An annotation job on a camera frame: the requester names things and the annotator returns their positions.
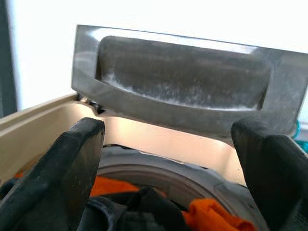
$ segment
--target washing machine lid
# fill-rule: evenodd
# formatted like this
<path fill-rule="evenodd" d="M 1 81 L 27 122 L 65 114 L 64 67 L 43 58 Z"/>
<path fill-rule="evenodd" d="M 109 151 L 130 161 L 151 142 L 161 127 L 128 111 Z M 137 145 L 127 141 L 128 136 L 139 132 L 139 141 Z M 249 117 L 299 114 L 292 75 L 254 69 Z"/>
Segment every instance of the washing machine lid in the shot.
<path fill-rule="evenodd" d="M 227 143 L 249 116 L 292 133 L 307 76 L 307 54 L 77 26 L 74 90 L 119 116 Z"/>

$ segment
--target washing machine drum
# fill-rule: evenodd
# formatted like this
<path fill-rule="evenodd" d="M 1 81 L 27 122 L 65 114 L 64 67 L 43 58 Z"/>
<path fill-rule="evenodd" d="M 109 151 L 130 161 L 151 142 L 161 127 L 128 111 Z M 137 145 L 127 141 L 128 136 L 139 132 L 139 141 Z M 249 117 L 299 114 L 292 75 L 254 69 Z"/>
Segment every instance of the washing machine drum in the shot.
<path fill-rule="evenodd" d="M 102 151 L 99 176 L 154 187 L 184 209 L 193 199 L 213 198 L 231 214 L 252 222 L 257 230 L 268 230 L 249 190 L 213 170 L 120 146 Z"/>

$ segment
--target laundry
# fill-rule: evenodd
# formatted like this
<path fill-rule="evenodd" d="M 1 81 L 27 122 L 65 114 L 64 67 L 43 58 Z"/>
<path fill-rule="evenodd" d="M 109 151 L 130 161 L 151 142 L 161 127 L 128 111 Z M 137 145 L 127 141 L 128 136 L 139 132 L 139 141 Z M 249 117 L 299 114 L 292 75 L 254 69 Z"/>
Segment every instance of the laundry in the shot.
<path fill-rule="evenodd" d="M 126 204 L 127 198 L 130 198 L 136 191 L 138 191 L 136 186 L 125 181 L 96 177 L 91 196 L 107 194 L 107 198 L 120 204 Z M 252 223 L 231 215 L 214 199 L 195 199 L 190 203 L 187 212 L 182 211 L 182 215 L 186 225 L 194 231 L 256 230 Z"/>
<path fill-rule="evenodd" d="M 181 210 L 150 187 L 141 188 L 137 192 L 120 192 L 91 197 L 87 209 L 100 210 L 106 217 L 95 223 L 106 223 L 110 230 L 127 231 L 190 231 L 185 224 Z"/>

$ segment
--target clothing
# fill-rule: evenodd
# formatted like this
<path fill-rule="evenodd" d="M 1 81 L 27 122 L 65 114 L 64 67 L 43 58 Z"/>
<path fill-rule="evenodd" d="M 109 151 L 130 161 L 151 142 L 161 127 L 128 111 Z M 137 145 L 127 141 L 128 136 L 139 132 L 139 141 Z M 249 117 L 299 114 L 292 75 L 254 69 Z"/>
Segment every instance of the clothing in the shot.
<path fill-rule="evenodd" d="M 90 198 L 77 231 L 87 230 L 190 231 L 180 209 L 150 187 Z"/>
<path fill-rule="evenodd" d="M 125 181 L 97 177 L 92 188 L 91 195 L 118 192 L 116 194 L 109 194 L 105 196 L 120 204 L 127 204 L 128 198 L 131 198 L 134 195 L 134 192 L 137 190 L 138 188 L 136 186 L 129 184 Z M 145 198 L 147 196 L 151 197 L 153 195 L 153 192 L 154 190 L 149 195 L 145 195 Z M 155 211 L 155 208 L 157 208 L 158 206 L 162 205 L 156 204 L 156 202 L 146 204 L 146 207 L 148 207 L 151 212 L 153 212 L 152 209 Z M 142 211 L 149 212 L 146 207 L 142 206 Z M 190 203 L 188 212 L 182 211 L 182 215 L 184 217 L 186 225 L 194 231 L 256 230 L 252 223 L 231 215 L 223 206 L 221 206 L 214 199 L 195 199 Z M 169 219 L 169 216 L 169 214 L 166 214 L 165 218 L 167 220 L 172 220 Z"/>

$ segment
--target washing machine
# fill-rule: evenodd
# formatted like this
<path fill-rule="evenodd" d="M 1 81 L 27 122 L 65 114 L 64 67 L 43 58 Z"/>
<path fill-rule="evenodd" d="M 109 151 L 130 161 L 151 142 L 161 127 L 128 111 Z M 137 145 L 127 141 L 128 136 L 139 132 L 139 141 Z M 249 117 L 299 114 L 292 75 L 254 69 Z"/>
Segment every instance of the washing machine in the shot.
<path fill-rule="evenodd" d="M 287 136 L 296 130 L 307 64 L 308 56 L 296 52 L 78 25 L 77 93 L 1 120 L 0 184 L 31 168 L 63 132 L 89 117 L 105 124 L 97 175 L 155 187 L 184 209 L 193 199 L 214 198 L 261 231 L 300 230 L 302 223 L 291 221 L 304 213 L 294 212 L 297 206 L 308 208 L 301 172 L 307 170 L 296 167 L 307 156 Z M 286 158 L 285 166 L 265 155 L 273 137 L 283 137 L 278 146 L 287 143 L 287 153 L 299 159 Z M 286 186 L 279 176 L 297 184 Z M 296 195 L 281 191 L 287 210 L 280 209 L 278 190 L 297 186 L 303 190 Z"/>

